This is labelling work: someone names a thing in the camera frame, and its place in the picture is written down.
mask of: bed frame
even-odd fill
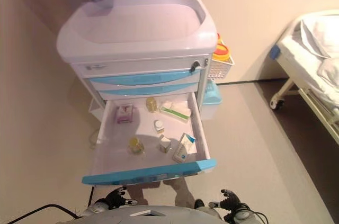
[[[339,10],[330,10],[330,11],[322,11],[317,13],[311,13],[308,15],[321,16],[321,15],[338,15]],[[292,35],[292,33],[297,30],[297,27],[300,27],[301,19],[306,16],[300,16],[295,19],[283,32],[283,34],[279,37],[277,43],[280,40],[283,40],[286,36]],[[306,101],[309,107],[313,110],[313,112],[317,115],[319,120],[334,138],[334,140],[339,144],[339,107],[333,107],[329,103],[321,100],[317,97],[317,95],[311,90],[311,86],[304,81],[300,75],[300,72],[295,70],[292,64],[288,61],[286,56],[280,55],[280,49],[275,45],[271,49],[271,57],[276,57],[276,61],[280,64],[280,66],[285,70],[285,72],[289,75],[289,79],[282,86],[282,88],[273,95],[270,100],[270,108],[273,110],[278,110],[283,106],[284,97],[286,95],[298,95]],[[293,85],[296,85],[298,90],[291,90]]]

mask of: yellow liquid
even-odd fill
[[[146,107],[150,113],[154,113],[157,111],[158,109],[157,102],[155,101],[153,97],[148,97],[146,99]]]
[[[144,152],[144,145],[136,137],[131,138],[131,140],[129,140],[129,147],[131,148],[134,154],[141,154]]]

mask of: white cart top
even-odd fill
[[[200,55],[213,53],[216,44],[216,27],[201,0],[89,2],[57,40],[68,63]]]

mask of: baseboard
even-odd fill
[[[229,83],[218,83],[217,85],[236,85],[236,84],[247,84],[247,83],[265,83],[265,82],[279,82],[285,81],[288,78],[273,78],[273,79],[258,79],[258,80],[249,80],[249,81],[237,81]]]

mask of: plastic basket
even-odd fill
[[[208,78],[224,79],[234,64],[232,56],[230,56],[227,61],[212,60]]]

